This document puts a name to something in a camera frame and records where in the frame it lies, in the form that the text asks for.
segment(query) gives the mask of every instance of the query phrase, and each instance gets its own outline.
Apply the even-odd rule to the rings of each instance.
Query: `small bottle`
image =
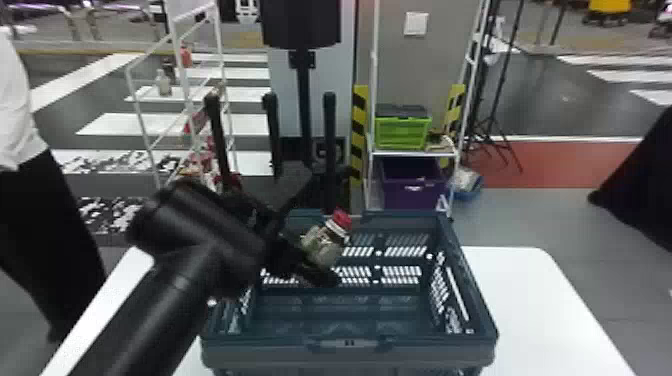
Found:
[[[180,58],[182,59],[182,66],[185,68],[191,68],[194,65],[193,60],[191,59],[191,49],[187,46],[180,47]]]
[[[169,97],[173,95],[173,88],[170,86],[170,78],[166,76],[163,69],[156,70],[156,87],[159,89],[159,95]]]

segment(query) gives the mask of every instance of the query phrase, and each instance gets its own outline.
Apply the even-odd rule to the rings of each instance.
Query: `light switch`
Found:
[[[427,19],[429,13],[424,12],[406,12],[406,21],[404,22],[404,35],[425,35],[427,34]]]

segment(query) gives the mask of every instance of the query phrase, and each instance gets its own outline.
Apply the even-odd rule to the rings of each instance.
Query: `person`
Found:
[[[97,245],[30,109],[28,77],[0,33],[0,268],[63,340],[105,281]]]

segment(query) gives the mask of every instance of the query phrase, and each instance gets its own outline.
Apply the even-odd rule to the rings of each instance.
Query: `shopping basket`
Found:
[[[302,211],[288,227],[320,220]],[[493,361],[497,329],[445,214],[364,214],[334,270],[336,288],[262,270],[212,309],[204,364],[220,375],[448,376]]]

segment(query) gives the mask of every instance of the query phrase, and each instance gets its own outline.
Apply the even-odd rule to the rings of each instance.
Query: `yellow black striped pole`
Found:
[[[367,102],[369,87],[355,85],[352,93],[352,135],[350,137],[350,166],[353,175],[350,178],[350,189],[362,186],[364,165],[366,160]]]

